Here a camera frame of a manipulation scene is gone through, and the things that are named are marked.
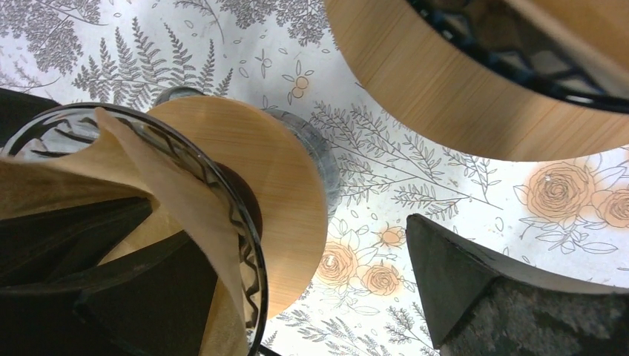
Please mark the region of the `grey glass dripper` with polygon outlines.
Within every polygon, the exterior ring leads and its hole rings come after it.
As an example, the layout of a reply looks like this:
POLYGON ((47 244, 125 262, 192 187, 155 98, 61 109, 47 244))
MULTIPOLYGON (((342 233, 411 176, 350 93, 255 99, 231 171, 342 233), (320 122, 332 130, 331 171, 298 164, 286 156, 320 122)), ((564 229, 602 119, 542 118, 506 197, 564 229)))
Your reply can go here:
POLYGON ((255 355, 268 299, 247 207, 164 122, 65 105, 7 143, 3 355, 255 355))

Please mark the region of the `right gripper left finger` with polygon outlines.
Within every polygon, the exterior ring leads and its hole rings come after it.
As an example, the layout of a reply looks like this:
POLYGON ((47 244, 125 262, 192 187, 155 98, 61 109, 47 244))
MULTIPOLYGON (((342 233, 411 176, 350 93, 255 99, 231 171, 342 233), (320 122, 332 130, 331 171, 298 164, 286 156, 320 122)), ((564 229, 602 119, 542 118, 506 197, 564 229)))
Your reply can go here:
POLYGON ((63 278, 1 289, 3 355, 198 355, 217 284, 184 233, 63 278))

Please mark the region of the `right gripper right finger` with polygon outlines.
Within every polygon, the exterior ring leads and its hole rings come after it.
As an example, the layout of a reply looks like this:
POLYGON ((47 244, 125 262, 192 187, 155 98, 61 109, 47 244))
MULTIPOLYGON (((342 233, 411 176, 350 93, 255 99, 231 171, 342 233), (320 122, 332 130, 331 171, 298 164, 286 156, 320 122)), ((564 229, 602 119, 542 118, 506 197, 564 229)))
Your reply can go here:
POLYGON ((465 239, 420 214, 409 257, 442 355, 626 355, 628 290, 554 274, 465 239))

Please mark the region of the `single brown paper filter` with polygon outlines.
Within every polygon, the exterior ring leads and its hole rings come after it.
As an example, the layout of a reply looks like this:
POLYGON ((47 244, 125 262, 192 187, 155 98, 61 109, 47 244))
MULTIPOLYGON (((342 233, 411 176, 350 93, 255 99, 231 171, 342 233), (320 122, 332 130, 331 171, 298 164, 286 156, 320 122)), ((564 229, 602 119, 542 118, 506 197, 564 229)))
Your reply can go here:
POLYGON ((613 96, 628 98, 627 1, 509 1, 613 96))

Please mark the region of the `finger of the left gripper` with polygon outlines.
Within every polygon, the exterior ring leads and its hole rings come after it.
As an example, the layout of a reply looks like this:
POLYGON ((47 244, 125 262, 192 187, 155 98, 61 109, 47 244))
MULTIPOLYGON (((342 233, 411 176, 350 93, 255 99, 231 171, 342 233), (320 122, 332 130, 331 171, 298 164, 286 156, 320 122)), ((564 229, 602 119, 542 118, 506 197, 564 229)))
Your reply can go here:
POLYGON ((131 197, 1 220, 1 286, 44 283, 96 266, 152 213, 131 197))
POLYGON ((2 88, 1 92, 1 147, 10 137, 38 114, 61 104, 52 99, 2 88))

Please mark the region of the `blue glass dripper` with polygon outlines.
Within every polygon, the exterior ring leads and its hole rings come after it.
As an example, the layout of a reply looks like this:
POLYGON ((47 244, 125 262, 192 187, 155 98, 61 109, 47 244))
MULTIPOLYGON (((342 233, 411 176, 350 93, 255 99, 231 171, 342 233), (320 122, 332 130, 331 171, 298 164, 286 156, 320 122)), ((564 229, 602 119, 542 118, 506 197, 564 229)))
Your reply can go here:
POLYGON ((457 49, 505 79, 564 102, 628 112, 628 88, 536 27, 506 1, 410 1, 457 49))

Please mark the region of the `wooden ring holder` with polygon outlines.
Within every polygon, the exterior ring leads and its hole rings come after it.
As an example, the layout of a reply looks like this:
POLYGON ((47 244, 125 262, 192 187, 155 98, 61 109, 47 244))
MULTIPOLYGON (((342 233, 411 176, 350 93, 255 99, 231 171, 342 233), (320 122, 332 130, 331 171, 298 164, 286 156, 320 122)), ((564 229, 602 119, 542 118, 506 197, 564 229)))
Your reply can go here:
POLYGON ((628 143, 628 116, 560 102, 473 61, 405 1, 327 1, 352 73, 394 118, 441 145, 509 161, 586 156, 628 143))
POLYGON ((323 255, 328 208, 323 182, 300 141, 273 116, 245 102, 190 96, 148 111, 233 170, 253 191, 262 217, 269 318, 305 291, 323 255))

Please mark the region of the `clear glass carafe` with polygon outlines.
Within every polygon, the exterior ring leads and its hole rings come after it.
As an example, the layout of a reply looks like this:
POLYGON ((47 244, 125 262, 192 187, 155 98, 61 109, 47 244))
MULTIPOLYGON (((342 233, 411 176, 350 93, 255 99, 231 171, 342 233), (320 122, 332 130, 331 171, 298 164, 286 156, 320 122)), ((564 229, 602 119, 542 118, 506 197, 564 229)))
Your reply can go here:
MULTIPOLYGON (((251 105, 238 100, 226 99, 218 96, 208 96, 201 93, 199 90, 179 86, 172 87, 161 92, 161 94, 155 99, 153 107, 149 109, 149 111, 154 110, 166 102, 173 100, 183 102, 183 98, 195 96, 206 98, 203 101, 207 103, 212 102, 218 105, 231 103, 240 106, 244 105, 248 109, 255 109, 251 105)), ((327 218, 331 219, 331 217, 334 216, 336 208, 340 202, 340 173, 330 144, 326 142, 321 133, 314 126, 308 123, 305 119, 302 119, 300 116, 288 111, 270 107, 259 109, 259 111, 266 113, 268 116, 274 117, 286 128, 286 130, 290 131, 296 137, 296 139, 307 151, 310 160, 313 161, 316 166, 320 180, 323 183, 324 192, 326 193, 325 204, 327 209, 327 218)), ((215 165, 219 168, 219 172, 224 175, 225 179, 232 181, 235 191, 238 191, 239 194, 242 195, 243 201, 253 203, 253 191, 251 191, 251 193, 248 191, 245 193, 245 180, 241 176, 238 176, 237 172, 231 170, 230 167, 225 166, 220 162, 215 162, 215 165)), ((280 202, 293 203, 292 200, 288 201, 288 198, 280 202)), ((287 217, 288 213, 296 214, 297 212, 305 211, 304 209, 307 208, 305 203, 296 203, 296 208, 287 208, 284 206, 286 204, 284 204, 282 205, 282 208, 276 208, 277 210, 275 212, 282 211, 283 217, 287 217)))

